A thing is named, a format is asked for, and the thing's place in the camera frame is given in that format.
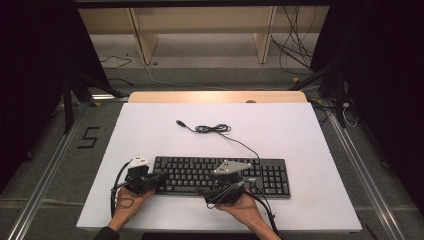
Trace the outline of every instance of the keyboard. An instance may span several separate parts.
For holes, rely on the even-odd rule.
[[[245,188],[261,197],[289,198],[290,187],[284,159],[257,158],[211,158],[158,156],[153,172],[167,172],[168,178],[156,188],[159,195],[198,196],[195,188],[214,188],[217,183],[209,179],[208,173],[227,161],[250,163],[251,168],[240,171]]]

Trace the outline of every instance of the white tabletop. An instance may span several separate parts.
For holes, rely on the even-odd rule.
[[[262,158],[286,160],[291,198],[269,200],[281,231],[357,232],[361,225],[309,103],[127,103],[124,104],[77,227],[110,221],[110,189],[125,162],[155,156],[252,157],[217,134],[195,134],[178,126],[231,126],[228,137]],[[126,170],[121,176],[123,181]],[[258,204],[264,219],[265,210]],[[201,197],[155,195],[126,229],[155,232],[248,232],[226,212],[208,209]]]

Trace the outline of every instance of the sleeve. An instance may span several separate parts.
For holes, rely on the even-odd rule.
[[[102,228],[94,240],[119,240],[119,234],[109,227]]]

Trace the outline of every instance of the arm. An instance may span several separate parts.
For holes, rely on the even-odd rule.
[[[239,222],[246,225],[260,239],[281,240],[262,218],[255,200],[248,195],[243,194],[235,204],[217,204],[215,207],[231,214]]]
[[[137,214],[143,203],[149,197],[153,196],[154,193],[152,190],[139,196],[122,187],[118,192],[116,209],[112,220],[110,220],[109,225],[103,228],[94,239],[105,239],[105,236],[110,236],[110,239],[118,239],[118,234],[125,224],[130,221],[131,217]]]

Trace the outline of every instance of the hand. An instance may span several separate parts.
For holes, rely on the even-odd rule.
[[[121,231],[131,217],[137,214],[141,205],[143,205],[149,197],[153,196],[154,193],[155,191],[152,190],[143,195],[137,195],[130,192],[127,188],[121,187],[118,192],[115,213],[108,227],[116,232]]]
[[[234,204],[217,204],[215,207],[231,214],[239,222],[246,225],[260,239],[281,239],[262,218],[255,199],[249,197],[247,194],[241,195],[240,199]]]

